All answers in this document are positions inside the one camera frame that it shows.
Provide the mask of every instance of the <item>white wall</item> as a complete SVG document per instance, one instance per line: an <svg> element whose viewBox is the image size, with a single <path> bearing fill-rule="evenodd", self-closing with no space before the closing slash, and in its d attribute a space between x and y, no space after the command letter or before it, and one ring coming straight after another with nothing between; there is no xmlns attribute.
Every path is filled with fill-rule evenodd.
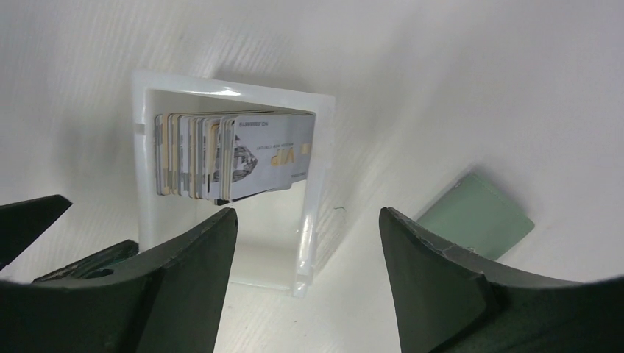
<svg viewBox="0 0 624 353"><path fill-rule="evenodd" d="M231 286L218 351L398 350L378 210L415 215L470 166L536 223L505 263L621 274L622 18L622 1L3 1L0 204L74 206L2 276L136 238L134 68L338 98L321 263L347 238L304 301Z"/></svg>

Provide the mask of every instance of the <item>green card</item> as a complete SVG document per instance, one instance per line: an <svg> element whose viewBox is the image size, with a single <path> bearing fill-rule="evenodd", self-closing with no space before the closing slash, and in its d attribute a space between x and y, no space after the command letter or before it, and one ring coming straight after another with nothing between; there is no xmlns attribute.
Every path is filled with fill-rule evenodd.
<svg viewBox="0 0 624 353"><path fill-rule="evenodd" d="M490 260L505 254L535 227L515 202L477 174L466 175L417 223Z"/></svg>

